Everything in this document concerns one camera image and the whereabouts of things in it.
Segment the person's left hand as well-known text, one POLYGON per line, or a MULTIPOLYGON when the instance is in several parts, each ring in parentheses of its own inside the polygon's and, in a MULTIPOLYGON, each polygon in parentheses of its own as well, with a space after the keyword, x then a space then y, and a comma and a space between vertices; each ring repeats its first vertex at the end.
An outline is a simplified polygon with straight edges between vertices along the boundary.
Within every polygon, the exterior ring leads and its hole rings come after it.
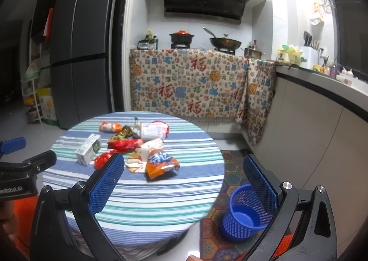
POLYGON ((5 234, 14 242, 17 239, 19 221, 14 213, 14 202, 12 200, 1 202, 0 221, 5 234))

